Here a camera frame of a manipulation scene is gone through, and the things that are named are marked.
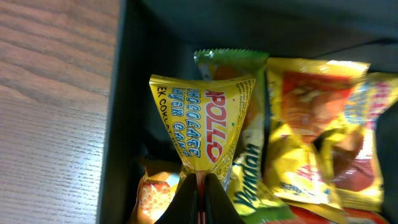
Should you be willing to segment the orange biscuit packet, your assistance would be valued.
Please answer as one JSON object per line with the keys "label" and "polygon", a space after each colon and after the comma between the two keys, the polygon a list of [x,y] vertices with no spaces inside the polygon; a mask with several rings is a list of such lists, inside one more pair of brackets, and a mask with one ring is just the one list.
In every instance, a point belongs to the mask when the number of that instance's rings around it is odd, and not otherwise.
{"label": "orange biscuit packet", "polygon": [[141,160],[141,177],[130,224],[154,224],[166,211],[177,191],[181,165],[162,160]]}

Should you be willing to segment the green snack packet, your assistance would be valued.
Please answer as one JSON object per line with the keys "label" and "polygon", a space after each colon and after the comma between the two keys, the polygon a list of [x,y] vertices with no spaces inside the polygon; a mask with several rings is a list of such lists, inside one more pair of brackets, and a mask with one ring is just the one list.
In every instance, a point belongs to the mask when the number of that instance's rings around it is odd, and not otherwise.
{"label": "green snack packet", "polygon": [[268,54],[246,49],[194,53],[203,78],[226,80],[252,75],[256,82],[241,128],[229,179],[228,197],[245,223],[294,223],[295,215],[265,186],[261,177],[266,118],[264,72]]}

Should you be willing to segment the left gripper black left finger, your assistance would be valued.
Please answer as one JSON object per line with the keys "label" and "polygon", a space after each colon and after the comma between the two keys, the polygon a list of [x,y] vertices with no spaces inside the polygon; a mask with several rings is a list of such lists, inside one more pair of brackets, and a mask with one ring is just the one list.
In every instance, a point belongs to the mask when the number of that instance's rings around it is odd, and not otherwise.
{"label": "left gripper black left finger", "polygon": [[195,174],[188,174],[172,202],[155,224],[195,224],[197,215],[197,177]]}

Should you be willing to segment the yellow-green chocolate snack packet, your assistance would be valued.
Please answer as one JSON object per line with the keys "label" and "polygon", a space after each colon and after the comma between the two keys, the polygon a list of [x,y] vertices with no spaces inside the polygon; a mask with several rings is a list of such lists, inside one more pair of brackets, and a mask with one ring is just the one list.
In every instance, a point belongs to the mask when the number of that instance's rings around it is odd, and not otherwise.
{"label": "yellow-green chocolate snack packet", "polygon": [[149,86],[183,173],[227,179],[256,80],[182,80],[152,75]]}

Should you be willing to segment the dark green box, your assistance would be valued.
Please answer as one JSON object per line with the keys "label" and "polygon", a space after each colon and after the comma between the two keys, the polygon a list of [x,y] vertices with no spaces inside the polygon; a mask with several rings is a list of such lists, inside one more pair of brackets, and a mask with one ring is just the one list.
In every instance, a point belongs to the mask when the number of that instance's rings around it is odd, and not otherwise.
{"label": "dark green box", "polygon": [[397,71],[397,1],[122,1],[96,221],[126,223],[143,155],[178,161],[149,88],[153,74],[199,79],[201,49],[352,60]]}

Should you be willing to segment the yellow orange snack packet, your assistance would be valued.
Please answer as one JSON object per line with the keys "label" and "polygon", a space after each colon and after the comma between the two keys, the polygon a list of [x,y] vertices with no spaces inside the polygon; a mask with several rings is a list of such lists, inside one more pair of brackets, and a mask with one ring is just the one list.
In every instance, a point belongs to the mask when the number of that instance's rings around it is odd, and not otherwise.
{"label": "yellow orange snack packet", "polygon": [[351,131],[343,110],[370,65],[364,62],[270,57],[267,87],[270,134],[263,180],[274,195],[341,210],[314,146],[327,131]]}

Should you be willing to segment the yellow Apollo chocolate packet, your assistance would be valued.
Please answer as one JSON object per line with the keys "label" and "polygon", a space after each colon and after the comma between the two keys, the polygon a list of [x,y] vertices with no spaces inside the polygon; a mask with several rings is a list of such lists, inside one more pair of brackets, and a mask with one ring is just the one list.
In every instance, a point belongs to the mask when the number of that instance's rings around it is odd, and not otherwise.
{"label": "yellow Apollo chocolate packet", "polygon": [[383,177],[376,146],[380,115],[397,102],[397,74],[369,73],[347,101],[343,117],[354,129],[328,143],[333,182],[347,208],[381,211]]}

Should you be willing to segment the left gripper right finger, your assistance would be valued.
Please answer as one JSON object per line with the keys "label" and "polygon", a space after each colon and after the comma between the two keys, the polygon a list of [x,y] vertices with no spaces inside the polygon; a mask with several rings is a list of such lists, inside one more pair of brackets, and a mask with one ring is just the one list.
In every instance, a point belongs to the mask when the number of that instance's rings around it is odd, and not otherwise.
{"label": "left gripper right finger", "polygon": [[209,224],[245,224],[215,174],[205,179],[205,213]]}

